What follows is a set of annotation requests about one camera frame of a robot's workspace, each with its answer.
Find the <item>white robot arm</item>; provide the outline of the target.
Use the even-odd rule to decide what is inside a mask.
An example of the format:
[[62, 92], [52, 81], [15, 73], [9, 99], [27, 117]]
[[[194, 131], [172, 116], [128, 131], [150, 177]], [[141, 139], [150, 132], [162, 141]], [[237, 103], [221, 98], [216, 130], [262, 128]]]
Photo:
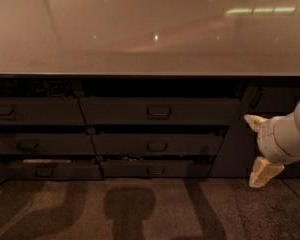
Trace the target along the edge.
[[249, 186], [260, 188], [279, 175], [286, 165], [300, 161], [300, 101], [286, 116], [267, 119], [246, 114], [244, 120], [257, 133], [261, 152], [254, 161]]

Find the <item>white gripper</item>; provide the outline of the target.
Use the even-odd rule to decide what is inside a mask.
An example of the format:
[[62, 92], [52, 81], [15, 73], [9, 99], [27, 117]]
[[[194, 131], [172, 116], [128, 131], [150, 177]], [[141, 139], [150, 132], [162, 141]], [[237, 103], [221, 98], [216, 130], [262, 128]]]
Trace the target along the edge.
[[258, 132], [257, 144], [264, 156], [255, 159], [249, 186], [264, 187], [285, 169], [284, 165], [297, 161], [298, 131], [290, 115], [267, 120], [261, 116], [246, 114], [244, 120], [254, 132]]

